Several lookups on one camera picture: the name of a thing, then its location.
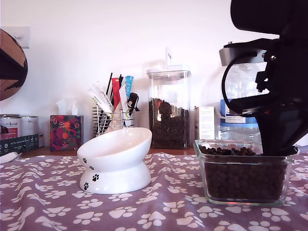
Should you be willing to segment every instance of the wooden shelf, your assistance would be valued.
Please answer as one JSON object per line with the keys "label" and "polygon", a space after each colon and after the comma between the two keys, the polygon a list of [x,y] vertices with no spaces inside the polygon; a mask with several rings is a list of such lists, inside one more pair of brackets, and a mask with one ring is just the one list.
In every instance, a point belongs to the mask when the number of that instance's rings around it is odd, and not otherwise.
{"label": "wooden shelf", "polygon": [[[187,148],[184,150],[175,149],[153,149],[149,150],[149,153],[167,153],[171,155],[194,155],[193,148]],[[23,153],[23,158],[38,156],[38,155],[60,155],[60,156],[74,156],[77,155],[77,151],[57,151],[51,152],[49,147],[37,148],[28,152]]]}

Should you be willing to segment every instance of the can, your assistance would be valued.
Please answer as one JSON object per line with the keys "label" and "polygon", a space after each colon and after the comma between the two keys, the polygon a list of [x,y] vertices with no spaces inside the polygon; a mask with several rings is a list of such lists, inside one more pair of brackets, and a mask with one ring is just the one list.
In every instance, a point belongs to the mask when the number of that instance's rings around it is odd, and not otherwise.
{"label": "can", "polygon": [[0,117],[1,140],[16,138],[21,136],[21,117]]}
{"label": "can", "polygon": [[21,136],[30,136],[39,133],[38,116],[22,116],[21,119]]}
{"label": "can", "polygon": [[19,117],[19,114],[0,114],[0,117]]}

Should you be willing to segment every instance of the dry pet food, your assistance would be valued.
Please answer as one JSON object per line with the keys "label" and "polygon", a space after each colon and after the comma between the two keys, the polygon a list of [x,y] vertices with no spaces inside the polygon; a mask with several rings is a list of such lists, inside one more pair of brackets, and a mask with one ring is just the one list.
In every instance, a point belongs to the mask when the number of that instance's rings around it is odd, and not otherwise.
{"label": "dry pet food", "polygon": [[[202,153],[213,155],[213,159],[206,161],[204,166],[210,197],[258,201],[276,201],[280,198],[286,176],[286,163],[273,158],[273,161],[267,160],[263,164],[264,157],[257,156],[245,147],[240,150],[210,149],[203,146],[199,148]],[[218,158],[224,159],[223,163],[221,160],[215,163]],[[251,158],[255,159],[255,163],[251,163]]]}
{"label": "dry pet food", "polygon": [[189,111],[161,99],[149,102],[152,147],[184,149],[189,146]]}

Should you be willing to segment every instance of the table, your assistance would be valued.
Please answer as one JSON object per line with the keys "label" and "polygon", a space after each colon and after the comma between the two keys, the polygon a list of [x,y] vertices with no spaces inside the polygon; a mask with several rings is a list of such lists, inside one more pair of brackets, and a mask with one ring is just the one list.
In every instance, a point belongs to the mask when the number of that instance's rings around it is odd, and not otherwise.
{"label": "table", "polygon": [[76,156],[19,159],[0,165],[1,230],[306,231],[308,156],[295,158],[286,201],[272,208],[206,201],[193,155],[148,154],[151,184],[113,195],[80,189]]}

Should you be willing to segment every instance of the white box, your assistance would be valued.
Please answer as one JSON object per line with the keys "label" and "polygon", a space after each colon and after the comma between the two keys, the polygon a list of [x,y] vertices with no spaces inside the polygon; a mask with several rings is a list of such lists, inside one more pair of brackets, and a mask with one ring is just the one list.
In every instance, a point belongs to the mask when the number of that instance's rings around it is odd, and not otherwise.
{"label": "white box", "polygon": [[195,107],[194,109],[194,139],[215,139],[215,108]]}

